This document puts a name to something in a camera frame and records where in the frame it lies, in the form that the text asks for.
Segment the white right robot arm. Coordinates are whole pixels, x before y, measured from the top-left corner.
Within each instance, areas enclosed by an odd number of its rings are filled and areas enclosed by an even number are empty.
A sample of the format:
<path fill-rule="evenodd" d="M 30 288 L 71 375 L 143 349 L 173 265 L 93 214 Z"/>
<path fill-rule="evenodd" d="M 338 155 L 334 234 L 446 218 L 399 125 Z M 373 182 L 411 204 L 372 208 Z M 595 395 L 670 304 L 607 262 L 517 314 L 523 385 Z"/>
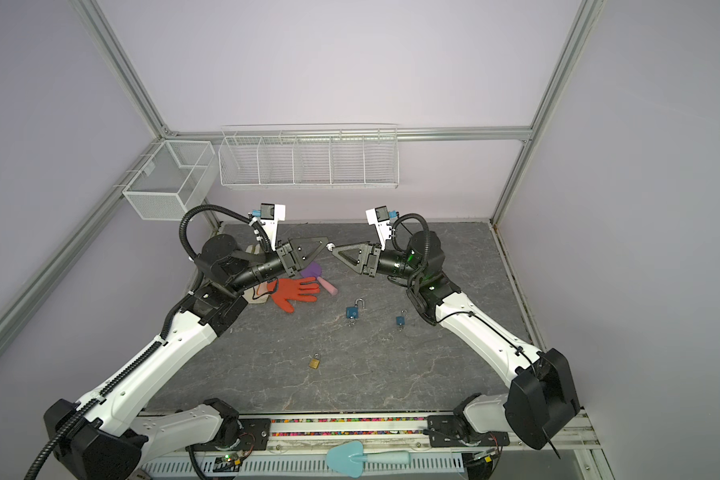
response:
<path fill-rule="evenodd" d="M 479 309 L 444 272 L 442 243 L 421 215 L 369 223 L 378 242 L 329 244 L 331 254 L 360 275 L 398 280 L 423 320 L 459 337 L 508 389 L 471 396 L 456 415 L 474 433 L 506 427 L 534 450 L 550 445 L 581 410 L 568 359 L 522 340 Z"/>

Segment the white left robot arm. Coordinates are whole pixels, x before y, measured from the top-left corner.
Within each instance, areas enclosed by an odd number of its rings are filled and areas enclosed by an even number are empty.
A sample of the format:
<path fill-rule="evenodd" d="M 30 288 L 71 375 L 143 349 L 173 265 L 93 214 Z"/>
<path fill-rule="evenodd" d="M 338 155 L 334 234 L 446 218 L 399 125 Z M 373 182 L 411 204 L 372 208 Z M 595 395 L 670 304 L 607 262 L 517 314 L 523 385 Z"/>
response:
<path fill-rule="evenodd" d="M 195 251 L 187 230 L 206 211 L 251 227 L 261 253 L 239 249 L 226 234 Z M 217 398 L 167 416 L 139 415 L 189 360 L 230 329 L 250 304 L 246 291 L 270 282 L 283 291 L 317 257 L 316 251 L 303 252 L 300 239 L 276 244 L 277 225 L 284 218 L 281 204 L 263 204 L 248 215 L 213 204 L 185 213 L 179 239 L 199 274 L 194 288 L 169 310 L 159 334 L 116 373 L 78 400 L 60 399 L 46 411 L 49 439 L 26 478 L 37 478 L 55 457 L 77 479 L 126 479 L 143 463 L 177 449 L 239 443 L 244 434 L 239 413 Z"/>

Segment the brass padlock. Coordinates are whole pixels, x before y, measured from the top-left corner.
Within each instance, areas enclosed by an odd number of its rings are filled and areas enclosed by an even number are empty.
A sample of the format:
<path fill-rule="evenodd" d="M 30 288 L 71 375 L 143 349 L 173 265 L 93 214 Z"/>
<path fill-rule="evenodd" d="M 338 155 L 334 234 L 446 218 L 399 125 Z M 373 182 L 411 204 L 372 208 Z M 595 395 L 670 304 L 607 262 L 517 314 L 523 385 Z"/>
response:
<path fill-rule="evenodd" d="M 318 369 L 320 365 L 321 357 L 318 353 L 314 354 L 309 362 L 309 367 L 311 369 Z"/>

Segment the blue padlock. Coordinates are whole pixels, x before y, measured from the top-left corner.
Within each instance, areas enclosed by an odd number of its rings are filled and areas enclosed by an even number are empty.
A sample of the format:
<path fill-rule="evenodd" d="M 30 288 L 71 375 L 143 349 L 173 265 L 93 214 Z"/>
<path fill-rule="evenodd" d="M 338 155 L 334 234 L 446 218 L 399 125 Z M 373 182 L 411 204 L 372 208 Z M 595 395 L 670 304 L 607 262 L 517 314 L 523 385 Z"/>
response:
<path fill-rule="evenodd" d="M 345 317 L 347 320 L 355 321 L 360 316 L 360 311 L 365 307 L 365 300 L 363 298 L 357 299 L 353 305 L 348 306 L 345 311 Z"/>
<path fill-rule="evenodd" d="M 402 330 L 406 325 L 406 311 L 402 310 L 399 315 L 395 317 L 396 326 L 399 330 Z"/>

